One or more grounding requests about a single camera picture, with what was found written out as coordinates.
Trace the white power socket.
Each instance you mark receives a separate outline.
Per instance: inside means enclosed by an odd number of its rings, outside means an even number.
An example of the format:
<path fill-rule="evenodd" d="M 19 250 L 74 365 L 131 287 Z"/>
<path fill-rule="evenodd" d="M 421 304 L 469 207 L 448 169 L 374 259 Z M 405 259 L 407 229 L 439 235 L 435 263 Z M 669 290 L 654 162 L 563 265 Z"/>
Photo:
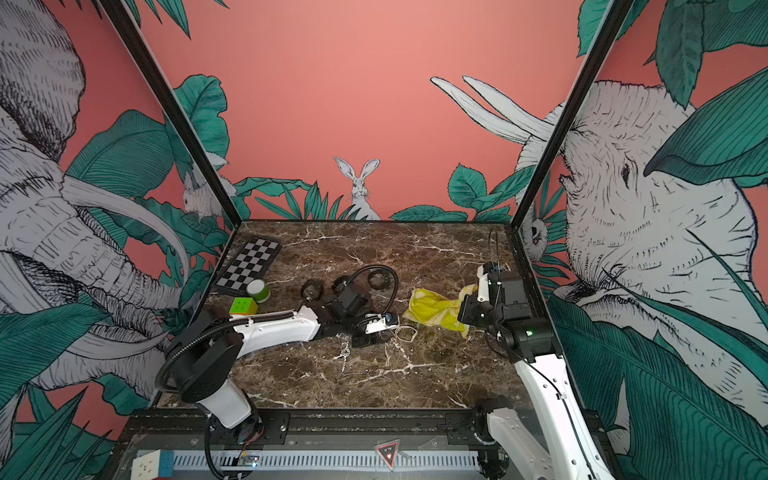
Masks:
<path fill-rule="evenodd" d="M 174 472 L 174 453 L 154 450 L 133 460 L 131 480 L 170 479 Z"/>

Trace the black right frame post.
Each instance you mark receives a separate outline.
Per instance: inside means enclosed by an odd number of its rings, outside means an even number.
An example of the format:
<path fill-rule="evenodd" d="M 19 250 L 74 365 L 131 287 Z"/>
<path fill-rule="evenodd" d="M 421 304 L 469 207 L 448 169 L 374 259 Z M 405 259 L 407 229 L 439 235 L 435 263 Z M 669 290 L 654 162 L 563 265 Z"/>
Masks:
<path fill-rule="evenodd" d="M 545 177 L 554 160 L 559 155 L 559 149 L 563 146 L 576 115 L 579 113 L 589 93 L 591 85 L 607 57 L 628 13 L 632 7 L 631 0 L 611 1 L 602 19 L 600 27 L 590 47 L 584 64 L 571 89 L 569 97 L 563 107 L 561 115 L 555 125 L 554 131 L 547 141 L 544 152 L 533 172 L 531 181 L 526 189 L 517 212 L 511 221 L 511 229 L 518 232 L 523 220 L 528 213 L 536 193 L 544 183 Z"/>

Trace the green white cylinder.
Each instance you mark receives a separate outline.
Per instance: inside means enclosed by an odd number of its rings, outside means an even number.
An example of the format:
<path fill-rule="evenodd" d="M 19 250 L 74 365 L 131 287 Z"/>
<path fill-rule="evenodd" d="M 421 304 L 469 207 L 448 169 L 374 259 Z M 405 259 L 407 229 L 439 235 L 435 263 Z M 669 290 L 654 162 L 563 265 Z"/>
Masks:
<path fill-rule="evenodd" d="M 271 290 L 269 286 L 262 279 L 255 279 L 249 282 L 246 288 L 246 292 L 258 304 L 265 303 L 271 296 Z"/>

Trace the yellow green patterned towel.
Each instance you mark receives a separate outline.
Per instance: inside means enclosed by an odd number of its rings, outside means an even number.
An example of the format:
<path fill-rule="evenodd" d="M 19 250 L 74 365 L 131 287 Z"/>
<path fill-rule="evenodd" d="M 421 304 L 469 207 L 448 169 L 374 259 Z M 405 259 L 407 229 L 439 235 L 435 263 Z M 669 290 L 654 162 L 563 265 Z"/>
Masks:
<path fill-rule="evenodd" d="M 461 323 L 458 316 L 462 301 L 476 290 L 476 285 L 468 285 L 461 289 L 457 298 L 449 299 L 431 290 L 415 289 L 403 317 L 426 326 L 440 326 L 459 332 L 463 338 L 467 338 L 470 327 Z"/>

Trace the black frame post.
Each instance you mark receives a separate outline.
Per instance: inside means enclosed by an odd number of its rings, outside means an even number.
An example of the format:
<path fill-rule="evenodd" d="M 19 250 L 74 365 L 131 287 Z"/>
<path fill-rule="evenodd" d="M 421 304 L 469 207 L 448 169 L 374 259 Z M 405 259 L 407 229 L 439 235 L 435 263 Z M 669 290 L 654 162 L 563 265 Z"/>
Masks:
<path fill-rule="evenodd" d="M 579 113 L 589 93 L 591 85 L 607 57 L 628 13 L 632 7 L 631 0 L 611 1 L 602 19 L 600 27 L 590 47 L 584 64 L 571 89 L 569 97 L 563 107 L 561 115 L 555 125 L 554 131 L 547 141 L 544 152 L 533 172 L 531 181 L 526 189 L 517 212 L 511 221 L 511 229 L 518 232 L 523 220 L 528 213 L 536 193 L 544 183 L 545 177 L 554 160 L 559 155 L 559 149 L 563 146 L 576 115 Z"/>
<path fill-rule="evenodd" d="M 242 220 L 230 195 L 225 191 L 216 170 L 208 160 L 203 144 L 197 136 L 189 117 L 184 112 L 165 74 L 147 46 L 135 19 L 124 1 L 100 1 L 111 24 L 136 63 L 142 76 L 158 100 L 164 114 L 170 120 L 181 143 L 201 170 L 216 200 L 221 204 L 225 218 L 237 229 Z"/>

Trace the red triangle warning sticker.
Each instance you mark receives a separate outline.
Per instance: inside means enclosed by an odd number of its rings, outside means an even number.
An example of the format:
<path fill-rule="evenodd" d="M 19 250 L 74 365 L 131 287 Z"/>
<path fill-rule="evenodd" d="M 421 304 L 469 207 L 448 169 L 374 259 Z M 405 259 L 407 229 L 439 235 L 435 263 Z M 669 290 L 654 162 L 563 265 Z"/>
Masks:
<path fill-rule="evenodd" d="M 389 470 L 393 470 L 395 467 L 397 455 L 399 452 L 399 446 L 400 446 L 400 440 L 395 439 L 395 440 L 383 442 L 374 447 L 375 452 L 378 454 L 378 456 L 381 458 L 381 460 L 384 462 L 384 464 L 387 466 Z"/>

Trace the black left frame post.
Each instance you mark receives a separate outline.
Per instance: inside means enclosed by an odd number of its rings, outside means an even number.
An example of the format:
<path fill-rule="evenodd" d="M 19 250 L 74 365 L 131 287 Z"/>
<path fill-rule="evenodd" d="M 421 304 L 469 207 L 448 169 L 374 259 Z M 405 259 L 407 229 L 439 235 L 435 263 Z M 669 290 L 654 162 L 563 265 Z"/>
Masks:
<path fill-rule="evenodd" d="M 184 112 L 165 74 L 147 46 L 135 19 L 124 1 L 100 1 L 111 24 L 136 63 L 142 76 L 158 100 L 164 114 L 170 120 L 181 143 L 201 170 L 216 200 L 221 204 L 225 218 L 237 229 L 242 220 L 230 195 L 225 191 L 216 170 L 208 160 L 203 144 L 197 136 L 189 117 Z"/>

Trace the black white checkerboard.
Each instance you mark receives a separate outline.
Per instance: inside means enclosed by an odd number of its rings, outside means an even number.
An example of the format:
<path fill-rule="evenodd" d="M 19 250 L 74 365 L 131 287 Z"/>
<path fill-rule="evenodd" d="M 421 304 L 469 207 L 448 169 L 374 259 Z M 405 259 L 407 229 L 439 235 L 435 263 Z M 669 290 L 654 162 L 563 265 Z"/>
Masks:
<path fill-rule="evenodd" d="M 245 293 L 252 281 L 264 278 L 281 250 L 282 244 L 276 239 L 252 236 L 224 267 L 215 287 L 230 295 Z"/>

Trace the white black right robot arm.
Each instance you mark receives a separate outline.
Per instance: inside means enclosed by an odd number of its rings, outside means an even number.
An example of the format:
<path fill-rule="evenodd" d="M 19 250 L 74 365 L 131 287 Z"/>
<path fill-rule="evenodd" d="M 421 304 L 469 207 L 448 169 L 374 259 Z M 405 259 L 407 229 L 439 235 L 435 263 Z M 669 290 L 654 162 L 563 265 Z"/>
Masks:
<path fill-rule="evenodd" d="M 534 315 L 523 281 L 511 272 L 488 262 L 478 268 L 477 279 L 477 289 L 462 300 L 458 320 L 493 337 L 514 365 L 545 442 L 514 408 L 498 402 L 479 410 L 478 440 L 498 444 L 524 479 L 612 479 L 570 385 L 551 320 Z"/>

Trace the black front mounting rail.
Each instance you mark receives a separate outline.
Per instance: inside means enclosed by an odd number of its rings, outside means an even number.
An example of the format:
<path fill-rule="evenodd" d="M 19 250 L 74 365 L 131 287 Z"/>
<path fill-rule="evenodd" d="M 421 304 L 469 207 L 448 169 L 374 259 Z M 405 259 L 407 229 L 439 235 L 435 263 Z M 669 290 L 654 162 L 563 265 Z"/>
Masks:
<path fill-rule="evenodd" d="M 290 436 L 358 435 L 383 440 L 408 435 L 444 436 L 450 445 L 481 446 L 491 441 L 489 427 L 472 409 L 288 409 L 263 408 L 255 443 L 286 445 Z M 121 439 L 135 434 L 189 435 L 208 430 L 205 414 L 192 409 L 149 409 L 131 417 Z"/>

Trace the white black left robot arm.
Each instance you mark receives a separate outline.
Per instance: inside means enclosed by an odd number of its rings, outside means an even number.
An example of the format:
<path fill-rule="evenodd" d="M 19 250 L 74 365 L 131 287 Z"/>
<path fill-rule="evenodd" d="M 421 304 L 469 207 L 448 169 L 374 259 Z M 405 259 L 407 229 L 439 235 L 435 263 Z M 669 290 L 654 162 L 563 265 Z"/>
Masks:
<path fill-rule="evenodd" d="M 339 278 L 326 295 L 317 292 L 318 285 L 305 282 L 302 302 L 294 310 L 215 319 L 177 337 L 155 378 L 157 389 L 197 405 L 218 428 L 255 428 L 261 423 L 256 407 L 231 379 L 241 358 L 339 333 L 365 345 L 379 332 L 399 325 L 392 312 L 398 280 L 388 284 L 390 297 L 380 311 L 374 310 L 370 292 L 350 278 Z"/>

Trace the colourful rubik's cube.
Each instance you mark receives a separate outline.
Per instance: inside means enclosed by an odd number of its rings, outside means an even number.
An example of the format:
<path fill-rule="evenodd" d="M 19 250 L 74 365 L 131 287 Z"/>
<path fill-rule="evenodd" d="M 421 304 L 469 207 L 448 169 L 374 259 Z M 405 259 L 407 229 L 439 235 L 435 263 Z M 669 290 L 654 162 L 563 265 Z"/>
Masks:
<path fill-rule="evenodd" d="M 233 316 L 249 316 L 258 313 L 258 303 L 251 297 L 237 297 L 233 300 L 229 313 Z"/>

